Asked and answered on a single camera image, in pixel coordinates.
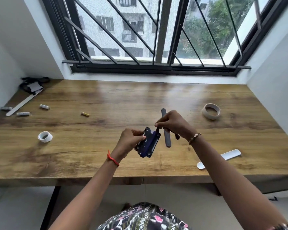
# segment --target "bracelet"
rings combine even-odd
[[[112,157],[110,156],[110,150],[109,150],[109,149],[108,149],[107,158],[109,158],[110,160],[112,160],[112,161],[117,165],[117,167],[119,166],[119,163],[118,163],[114,158],[112,158]]]
[[[192,136],[191,139],[189,140],[189,144],[191,144],[195,140],[195,138],[200,136],[200,135],[201,135],[201,133],[196,133],[194,136]]]

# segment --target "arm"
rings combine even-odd
[[[142,131],[126,128],[111,157],[120,163],[138,142],[145,139],[142,134]],[[62,211],[49,230],[88,229],[116,169],[117,165],[107,159],[88,184]]]
[[[165,127],[188,141],[197,133],[176,111],[167,113],[155,126]],[[268,230],[288,223],[277,208],[203,136],[197,137],[191,145],[243,229]]]

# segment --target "person's left hand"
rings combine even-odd
[[[119,163],[140,141],[146,139],[143,133],[144,131],[130,128],[123,130],[119,141],[111,153],[111,157]]]

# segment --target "desk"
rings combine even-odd
[[[27,95],[18,91],[8,106]],[[202,116],[206,103],[221,108],[220,119]],[[288,175],[288,136],[246,85],[52,80],[19,110],[30,116],[0,112],[0,185],[85,184],[123,129],[154,128],[161,108],[176,109],[220,154],[239,149],[242,156],[229,163],[251,181]],[[52,141],[39,142],[42,131]],[[186,140],[171,134],[167,148],[161,133],[152,157],[130,152],[112,184],[211,182],[196,167],[200,160]]]

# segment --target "balcony railing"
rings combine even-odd
[[[120,6],[136,6],[136,0],[119,0]]]
[[[122,34],[123,42],[137,42],[137,36],[135,34]]]

